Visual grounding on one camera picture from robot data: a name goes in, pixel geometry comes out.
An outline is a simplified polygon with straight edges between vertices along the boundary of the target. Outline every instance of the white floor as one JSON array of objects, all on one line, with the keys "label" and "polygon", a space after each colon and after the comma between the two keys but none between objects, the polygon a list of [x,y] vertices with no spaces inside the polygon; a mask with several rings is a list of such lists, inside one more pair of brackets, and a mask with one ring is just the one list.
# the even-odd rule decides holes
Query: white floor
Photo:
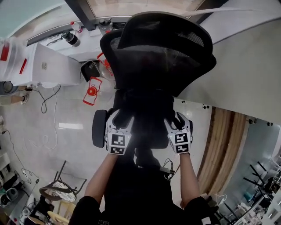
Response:
[{"label": "white floor", "polygon": [[[67,161],[64,168],[65,173],[90,180],[107,155],[105,149],[99,149],[92,143],[92,121],[97,109],[110,109],[112,107],[114,98],[106,103],[89,106],[82,101],[85,94],[85,85],[86,83],[82,82],[75,87],[61,87],[57,94],[55,129],[58,134],[58,144],[53,150],[48,148],[53,148],[56,144],[54,130],[55,96],[47,101],[46,114],[41,113],[42,98],[35,91],[30,93],[30,99],[26,105],[15,104],[0,107],[0,114],[5,120],[5,128],[11,133],[11,139],[15,144],[18,157],[25,169],[40,177],[39,184],[33,190],[36,197],[40,196],[40,187],[53,181],[56,171],[60,170],[64,160]],[[39,87],[38,90],[45,98],[53,94],[52,89]],[[199,103],[182,103],[182,100],[179,99],[175,99],[174,109],[193,121],[194,138],[191,159],[197,173],[205,150],[212,109],[203,109],[202,104]],[[46,143],[43,146],[45,135],[48,136],[49,141],[47,142],[45,137]],[[2,148],[0,151],[8,153],[11,166],[21,175],[23,180],[26,180],[21,173],[22,166],[13,152],[8,133],[0,136],[0,145]],[[175,169],[179,165],[179,156],[174,154],[171,148],[153,150],[153,153],[161,164],[169,157],[174,162]],[[79,186],[83,180],[72,176],[63,175],[62,177],[69,185]],[[30,176],[30,178],[32,184],[27,184],[28,192],[32,190],[36,180],[34,176]],[[172,179],[171,186],[173,200],[175,203],[179,203],[179,172]],[[78,199],[83,196],[85,187],[86,185],[78,195]]]}]

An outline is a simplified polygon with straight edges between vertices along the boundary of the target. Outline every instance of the mesh backrest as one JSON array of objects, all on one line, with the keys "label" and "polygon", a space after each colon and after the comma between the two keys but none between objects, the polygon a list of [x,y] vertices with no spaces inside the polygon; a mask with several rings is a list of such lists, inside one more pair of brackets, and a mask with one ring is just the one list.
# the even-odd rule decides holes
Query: mesh backrest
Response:
[{"label": "mesh backrest", "polygon": [[216,64],[208,33],[168,13],[133,16],[123,31],[101,39],[118,89],[154,88],[178,96]]}]

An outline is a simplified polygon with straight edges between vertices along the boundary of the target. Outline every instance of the sneaker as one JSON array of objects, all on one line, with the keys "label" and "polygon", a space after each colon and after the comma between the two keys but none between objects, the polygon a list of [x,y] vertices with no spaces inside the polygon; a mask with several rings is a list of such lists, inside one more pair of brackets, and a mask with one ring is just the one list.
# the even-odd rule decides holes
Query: sneaker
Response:
[{"label": "sneaker", "polygon": [[24,105],[25,103],[27,103],[28,99],[29,99],[29,94],[26,94],[25,96],[23,96],[23,101],[21,101],[21,104]]}]

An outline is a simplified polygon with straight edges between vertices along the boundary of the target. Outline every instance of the person's arm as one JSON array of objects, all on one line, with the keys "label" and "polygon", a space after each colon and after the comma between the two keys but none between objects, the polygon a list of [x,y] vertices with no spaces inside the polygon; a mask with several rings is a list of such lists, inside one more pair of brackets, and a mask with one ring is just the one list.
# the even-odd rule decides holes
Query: person's arm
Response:
[{"label": "person's arm", "polygon": [[93,197],[99,204],[116,163],[118,155],[108,154],[86,187],[85,196]]},{"label": "person's arm", "polygon": [[199,185],[189,154],[180,154],[180,193],[183,207],[193,199],[200,197]]}]

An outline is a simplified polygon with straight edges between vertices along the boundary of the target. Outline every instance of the black office chair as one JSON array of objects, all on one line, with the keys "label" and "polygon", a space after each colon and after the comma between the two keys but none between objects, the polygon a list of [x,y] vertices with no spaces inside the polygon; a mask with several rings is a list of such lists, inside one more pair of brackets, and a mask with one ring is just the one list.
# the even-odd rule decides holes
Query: black office chair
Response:
[{"label": "black office chair", "polygon": [[144,142],[151,149],[166,148],[164,119],[181,127],[173,97],[216,65],[209,34],[184,17],[146,12],[132,16],[123,30],[105,34],[100,44],[118,90],[113,108],[94,116],[93,144],[104,147],[106,121],[119,109],[116,127],[134,116],[131,142],[136,148]]}]

